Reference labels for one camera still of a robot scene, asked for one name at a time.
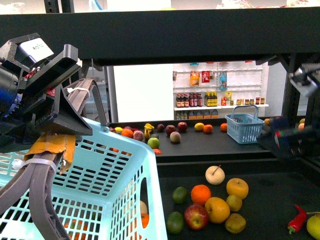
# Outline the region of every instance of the orange fruit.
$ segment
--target orange fruit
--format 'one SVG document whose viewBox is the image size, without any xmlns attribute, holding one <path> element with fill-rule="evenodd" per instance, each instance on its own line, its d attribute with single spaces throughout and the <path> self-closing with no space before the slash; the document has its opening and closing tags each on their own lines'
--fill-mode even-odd
<svg viewBox="0 0 320 240">
<path fill-rule="evenodd" d="M 149 214 L 141 213 L 142 227 L 145 229 L 149 223 Z"/>
<path fill-rule="evenodd" d="M 230 215 L 229 205 L 219 197 L 211 197 L 204 205 L 211 223 L 221 224 Z"/>
<path fill-rule="evenodd" d="M 214 127 L 213 127 L 211 124 L 207 124 L 207 125 L 204 125 L 204 126 L 203 126 L 203 131 L 204 131 L 206 134 L 212 133 L 213 130 L 214 130 Z"/>
<path fill-rule="evenodd" d="M 206 185 L 196 185 L 192 188 L 191 200 L 194 204 L 204 206 L 209 198 L 211 198 L 211 191 Z"/>
<path fill-rule="evenodd" d="M 221 132 L 227 132 L 227 128 L 228 128 L 228 124 L 226 124 L 226 123 L 222 123 L 221 125 L 220 125 L 220 130 L 221 130 Z"/>
<path fill-rule="evenodd" d="M 122 132 L 121 132 L 121 135 L 125 136 L 125 137 L 128 137 L 128 138 L 131 138 L 131 139 L 134 138 L 134 132 L 131 131 L 130 129 L 123 129 Z"/>
</svg>

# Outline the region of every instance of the red fruit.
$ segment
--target red fruit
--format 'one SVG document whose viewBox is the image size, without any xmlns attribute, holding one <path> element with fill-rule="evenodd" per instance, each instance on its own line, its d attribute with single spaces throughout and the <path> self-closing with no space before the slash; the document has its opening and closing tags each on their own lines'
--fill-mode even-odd
<svg viewBox="0 0 320 240">
<path fill-rule="evenodd" d="M 184 220 L 192 230 L 204 229 L 209 223 L 209 215 L 204 206 L 190 205 L 184 212 Z"/>
<path fill-rule="evenodd" d="M 176 127 L 173 125 L 168 125 L 165 128 L 166 135 L 170 137 L 170 134 L 176 131 Z"/>
<path fill-rule="evenodd" d="M 159 124 L 158 126 L 156 126 L 156 129 L 159 133 L 162 133 L 165 130 L 165 125 Z"/>
<path fill-rule="evenodd" d="M 185 131 L 187 131 L 188 125 L 186 122 L 182 121 L 178 123 L 178 130 L 181 133 L 184 133 Z"/>
</svg>

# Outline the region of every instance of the lemon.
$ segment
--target lemon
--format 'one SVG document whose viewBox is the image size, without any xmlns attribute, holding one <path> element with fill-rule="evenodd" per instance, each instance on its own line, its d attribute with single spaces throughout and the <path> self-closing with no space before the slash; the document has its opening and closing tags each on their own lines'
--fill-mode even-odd
<svg viewBox="0 0 320 240">
<path fill-rule="evenodd" d="M 225 228 L 232 234 L 240 233 L 246 225 L 246 220 L 238 213 L 232 213 L 224 224 Z"/>
<path fill-rule="evenodd" d="M 306 222 L 308 233 L 316 240 L 320 240 L 320 214 L 313 215 Z"/>
<path fill-rule="evenodd" d="M 196 131 L 201 132 L 201 131 L 204 130 L 204 126 L 205 125 L 202 122 L 198 122 L 196 125 L 194 125 L 194 128 L 195 128 Z"/>
</svg>

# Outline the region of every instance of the orange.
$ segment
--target orange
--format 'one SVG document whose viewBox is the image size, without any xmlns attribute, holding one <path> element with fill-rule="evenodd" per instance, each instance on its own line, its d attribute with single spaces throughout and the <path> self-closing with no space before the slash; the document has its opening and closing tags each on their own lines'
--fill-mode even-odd
<svg viewBox="0 0 320 240">
<path fill-rule="evenodd" d="M 134 132 L 127 128 L 122 130 L 121 135 L 131 139 L 134 138 Z"/>
<path fill-rule="evenodd" d="M 226 124 L 226 123 L 222 123 L 221 125 L 220 125 L 220 130 L 222 131 L 222 132 L 227 132 L 227 128 L 228 128 L 228 124 Z"/>
<path fill-rule="evenodd" d="M 149 214 L 141 213 L 142 227 L 145 229 L 149 223 Z"/>
<path fill-rule="evenodd" d="M 204 126 L 203 126 L 203 131 L 204 131 L 206 134 L 212 133 L 213 130 L 214 130 L 214 127 L 213 127 L 211 124 L 207 124 L 207 125 L 204 125 Z"/>
<path fill-rule="evenodd" d="M 209 198 L 211 198 L 211 191 L 206 185 L 196 185 L 192 188 L 191 200 L 194 204 L 204 206 Z"/>
</svg>

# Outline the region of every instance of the blue basket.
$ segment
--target blue basket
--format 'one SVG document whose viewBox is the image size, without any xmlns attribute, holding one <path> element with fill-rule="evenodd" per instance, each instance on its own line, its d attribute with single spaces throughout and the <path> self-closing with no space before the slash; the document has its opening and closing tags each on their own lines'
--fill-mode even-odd
<svg viewBox="0 0 320 240">
<path fill-rule="evenodd" d="M 237 108 L 255 107 L 255 113 L 235 114 Z M 255 105 L 236 106 L 232 114 L 225 116 L 227 123 L 227 133 L 238 144 L 255 144 L 258 142 L 258 136 L 261 133 L 265 121 L 258 118 L 258 107 Z"/>
<path fill-rule="evenodd" d="M 72 167 L 56 174 L 52 203 L 70 239 L 167 240 L 156 157 L 145 143 L 109 132 L 85 119 L 93 135 L 76 145 Z M 0 156 L 0 187 L 17 171 L 14 158 L 25 152 Z M 141 183 L 146 180 L 149 223 L 139 220 Z M 42 240 L 33 224 L 28 191 L 0 216 L 0 240 Z"/>
</svg>

